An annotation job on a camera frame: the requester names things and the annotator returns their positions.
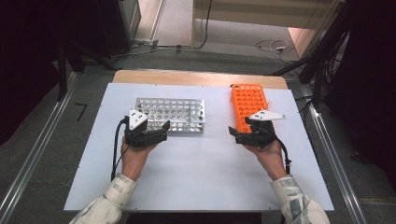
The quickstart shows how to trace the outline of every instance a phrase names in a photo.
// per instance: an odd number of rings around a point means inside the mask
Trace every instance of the hand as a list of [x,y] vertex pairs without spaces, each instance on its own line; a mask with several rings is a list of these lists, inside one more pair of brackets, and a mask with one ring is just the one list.
[[277,180],[287,175],[282,159],[282,148],[278,141],[274,141],[265,148],[244,146],[256,155],[267,174]]
[[122,174],[126,175],[133,181],[137,181],[146,164],[150,151],[157,145],[139,148],[139,150],[137,150],[136,148],[128,146],[125,143],[125,136],[122,137],[121,154],[127,150],[122,156]]

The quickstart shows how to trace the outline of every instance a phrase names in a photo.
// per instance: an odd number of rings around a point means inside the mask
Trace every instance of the silver test tube rack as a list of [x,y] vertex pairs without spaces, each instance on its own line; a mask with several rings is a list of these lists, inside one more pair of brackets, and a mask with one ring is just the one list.
[[134,109],[148,115],[148,131],[161,129],[163,124],[170,120],[170,132],[204,132],[204,100],[137,98]]

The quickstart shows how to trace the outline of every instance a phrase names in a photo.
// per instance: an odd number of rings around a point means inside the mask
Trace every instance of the white tabletop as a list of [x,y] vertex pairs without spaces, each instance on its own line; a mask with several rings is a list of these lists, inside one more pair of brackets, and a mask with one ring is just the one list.
[[[324,210],[333,210],[315,155],[290,91],[265,90],[278,137],[292,160],[291,173]],[[169,133],[148,157],[125,210],[264,211],[279,209],[276,196],[255,156],[228,133],[234,126],[231,88],[108,84],[64,210],[77,211],[110,184],[116,127],[137,97],[205,100],[204,133]],[[124,127],[121,127],[119,141]]]

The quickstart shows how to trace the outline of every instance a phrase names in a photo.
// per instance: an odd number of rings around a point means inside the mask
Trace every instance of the black stand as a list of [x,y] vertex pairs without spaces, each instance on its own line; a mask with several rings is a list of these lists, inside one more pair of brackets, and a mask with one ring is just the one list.
[[319,42],[318,47],[312,54],[272,74],[272,76],[282,76],[285,73],[305,64],[303,71],[299,75],[299,80],[301,83],[308,83],[312,77],[317,74],[315,77],[315,86],[312,98],[312,103],[316,110],[318,110],[321,82],[324,74],[323,71],[321,71],[323,68],[322,65],[329,59],[332,49],[337,44],[343,33],[349,30],[350,25],[354,21],[351,15],[351,10],[356,5],[356,2],[356,0],[349,0],[346,2],[346,5],[335,18],[326,35],[323,36],[323,39]]
[[59,96],[58,102],[61,101],[67,93],[67,80],[66,80],[66,58],[75,72],[83,72],[85,63],[82,61],[80,55],[84,54],[97,63],[106,67],[107,69],[118,71],[122,68],[117,68],[113,64],[106,62],[101,57],[97,56],[88,49],[82,47],[78,42],[73,41],[64,35],[61,35],[58,44],[58,71],[59,71]]

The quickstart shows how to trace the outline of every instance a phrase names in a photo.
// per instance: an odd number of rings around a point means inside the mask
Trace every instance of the patterned sleeve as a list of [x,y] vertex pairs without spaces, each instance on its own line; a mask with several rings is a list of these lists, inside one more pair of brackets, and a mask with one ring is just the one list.
[[292,175],[271,182],[287,223],[330,223],[321,206],[305,195]]
[[117,223],[135,188],[136,182],[117,174],[105,194],[82,209],[70,224]]

